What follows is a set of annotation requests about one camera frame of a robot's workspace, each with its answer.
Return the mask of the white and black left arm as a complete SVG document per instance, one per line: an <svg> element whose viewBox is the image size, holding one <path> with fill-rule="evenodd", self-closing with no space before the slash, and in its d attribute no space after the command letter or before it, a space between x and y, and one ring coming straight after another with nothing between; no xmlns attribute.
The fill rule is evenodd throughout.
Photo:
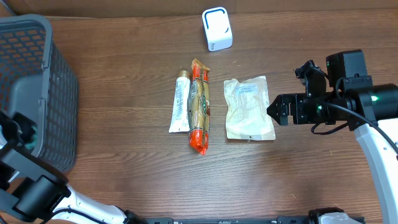
<svg viewBox="0 0 398 224"><path fill-rule="evenodd" d="M76 192L54 167L29 153L20 126L1 114L1 211L24 222L143 223L135 213Z"/></svg>

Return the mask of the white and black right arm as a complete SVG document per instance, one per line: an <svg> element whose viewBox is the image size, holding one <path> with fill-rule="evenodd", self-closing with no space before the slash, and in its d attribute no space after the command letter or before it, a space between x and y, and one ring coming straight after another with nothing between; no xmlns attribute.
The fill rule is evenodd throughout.
<svg viewBox="0 0 398 224"><path fill-rule="evenodd" d="M286 126L342 124L354 132L373 177L384 223L397 223L397 85L374 85L363 51L349 50L326 57L327 71L313 60L294 70L305 93L278 95L267 114Z"/></svg>

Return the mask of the orange spaghetti packet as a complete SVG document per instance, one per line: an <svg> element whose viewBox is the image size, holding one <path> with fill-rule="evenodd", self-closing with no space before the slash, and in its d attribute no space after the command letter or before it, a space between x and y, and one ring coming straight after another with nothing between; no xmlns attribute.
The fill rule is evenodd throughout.
<svg viewBox="0 0 398 224"><path fill-rule="evenodd" d="M208 73L210 68L197 58L192 61L192 81L188 104L189 144L199 154L205 155L209 145L210 90Z"/></svg>

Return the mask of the teal snack packet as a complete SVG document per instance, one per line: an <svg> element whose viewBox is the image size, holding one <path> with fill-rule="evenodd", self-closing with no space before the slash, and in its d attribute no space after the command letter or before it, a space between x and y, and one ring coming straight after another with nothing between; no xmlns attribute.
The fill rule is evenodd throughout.
<svg viewBox="0 0 398 224"><path fill-rule="evenodd" d="M27 140L24 143L24 147L27 150L32 151L37 144L37 128L35 126L32 127L30 134L28 135Z"/></svg>

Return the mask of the beige pouch bag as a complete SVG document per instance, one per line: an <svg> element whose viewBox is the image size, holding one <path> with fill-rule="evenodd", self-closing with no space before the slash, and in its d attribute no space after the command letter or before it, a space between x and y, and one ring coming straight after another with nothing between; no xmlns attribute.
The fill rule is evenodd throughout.
<svg viewBox="0 0 398 224"><path fill-rule="evenodd" d="M224 98L228 105L225 124L228 139L275 140L272 118L267 114L270 103L264 75L242 82L235 78L224 81Z"/></svg>

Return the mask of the white tube with gold cap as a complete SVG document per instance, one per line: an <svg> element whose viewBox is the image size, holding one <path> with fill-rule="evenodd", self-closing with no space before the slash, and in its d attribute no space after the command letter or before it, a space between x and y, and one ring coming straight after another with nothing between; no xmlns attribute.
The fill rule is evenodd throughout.
<svg viewBox="0 0 398 224"><path fill-rule="evenodd" d="M190 73L181 70L175 82L174 104L169 133L189 132L188 97L190 94Z"/></svg>

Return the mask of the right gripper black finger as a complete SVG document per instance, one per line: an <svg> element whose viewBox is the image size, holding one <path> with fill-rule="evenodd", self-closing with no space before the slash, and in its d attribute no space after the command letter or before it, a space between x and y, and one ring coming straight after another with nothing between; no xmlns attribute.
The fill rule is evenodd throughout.
<svg viewBox="0 0 398 224"><path fill-rule="evenodd" d="M268 106L268 111L288 111L290 104L290 95L278 95L275 100Z"/></svg>
<svg viewBox="0 0 398 224"><path fill-rule="evenodd" d="M289 110L268 108L267 114L281 126L286 126L289 123L288 122Z"/></svg>

